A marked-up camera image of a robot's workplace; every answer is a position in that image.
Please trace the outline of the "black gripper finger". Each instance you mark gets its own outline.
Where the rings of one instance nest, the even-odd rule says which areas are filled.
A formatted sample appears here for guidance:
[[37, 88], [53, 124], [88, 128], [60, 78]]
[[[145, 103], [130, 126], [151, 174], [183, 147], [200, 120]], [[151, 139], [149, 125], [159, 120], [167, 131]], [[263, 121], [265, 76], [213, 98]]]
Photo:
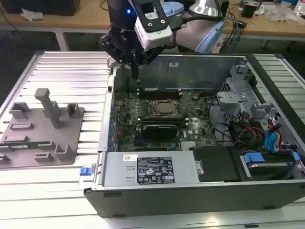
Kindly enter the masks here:
[[150, 50], [145, 51], [143, 48], [136, 49], [135, 52], [135, 70], [134, 70], [134, 78], [139, 78], [139, 66], [150, 64], [159, 54], [164, 51], [164, 46], [152, 48]]
[[131, 76], [135, 78], [135, 61], [132, 54], [131, 45], [127, 40], [126, 33], [114, 35], [111, 33], [103, 36], [100, 41], [100, 47], [107, 52], [115, 61], [130, 67]]

